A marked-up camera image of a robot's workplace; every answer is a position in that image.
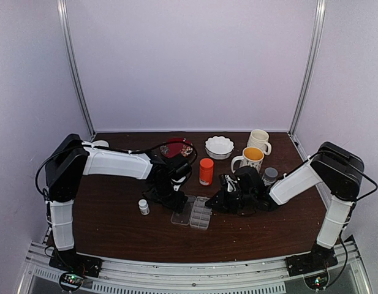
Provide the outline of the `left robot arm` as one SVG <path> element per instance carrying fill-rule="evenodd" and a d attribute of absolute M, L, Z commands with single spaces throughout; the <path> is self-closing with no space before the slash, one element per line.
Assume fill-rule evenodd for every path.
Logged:
<path fill-rule="evenodd" d="M 140 198 L 140 208 L 154 202 L 176 213 L 187 197 L 181 190 L 192 174 L 193 160 L 178 153 L 161 156 L 157 147 L 143 150 L 112 148 L 106 141 L 84 141 L 69 134 L 45 159 L 35 175 L 35 186 L 47 205 L 47 220 L 58 251 L 57 262 L 68 272 L 81 265 L 74 254 L 73 206 L 77 196 Z"/>

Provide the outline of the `small white pill bottle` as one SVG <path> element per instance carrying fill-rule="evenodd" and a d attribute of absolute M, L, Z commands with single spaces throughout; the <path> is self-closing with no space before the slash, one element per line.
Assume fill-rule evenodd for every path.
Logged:
<path fill-rule="evenodd" d="M 148 202 L 145 199 L 140 199 L 138 201 L 138 207 L 142 215 L 146 216 L 149 214 L 149 205 Z"/>

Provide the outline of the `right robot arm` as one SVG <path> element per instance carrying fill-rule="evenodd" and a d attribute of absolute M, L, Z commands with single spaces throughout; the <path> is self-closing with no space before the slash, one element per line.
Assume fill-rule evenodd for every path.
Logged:
<path fill-rule="evenodd" d="M 330 252 L 358 201 L 365 171 L 363 159 L 326 141 L 299 166 L 267 186 L 259 171 L 246 165 L 220 175 L 220 189 L 205 205 L 220 213 L 238 214 L 247 207 L 273 212 L 302 200 L 310 213 L 322 216 L 307 256 L 311 270 L 330 261 Z"/>

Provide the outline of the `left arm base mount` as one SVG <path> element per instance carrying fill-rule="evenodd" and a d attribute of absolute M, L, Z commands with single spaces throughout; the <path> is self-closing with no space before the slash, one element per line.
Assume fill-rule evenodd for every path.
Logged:
<path fill-rule="evenodd" d="M 49 266 L 83 277 L 99 277 L 102 260 L 97 257 L 78 254 L 75 249 L 66 251 L 54 249 Z"/>

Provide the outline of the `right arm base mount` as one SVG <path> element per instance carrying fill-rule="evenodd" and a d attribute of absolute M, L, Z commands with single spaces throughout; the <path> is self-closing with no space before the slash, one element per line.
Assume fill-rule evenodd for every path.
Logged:
<path fill-rule="evenodd" d="M 305 254 L 292 255 L 287 257 L 285 262 L 290 277 L 325 270 L 338 264 L 333 249 L 321 249 L 317 252 L 310 251 Z"/>

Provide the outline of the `clear pill organizer box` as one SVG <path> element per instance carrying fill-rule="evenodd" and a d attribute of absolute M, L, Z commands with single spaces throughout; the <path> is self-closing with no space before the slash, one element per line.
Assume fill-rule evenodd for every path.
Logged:
<path fill-rule="evenodd" d="M 200 230 L 207 230 L 210 224 L 212 209 L 208 208 L 205 203 L 210 199 L 208 197 L 196 197 L 188 195 L 188 200 L 184 206 L 183 212 L 173 213 L 170 222 L 175 225 L 190 226 Z"/>

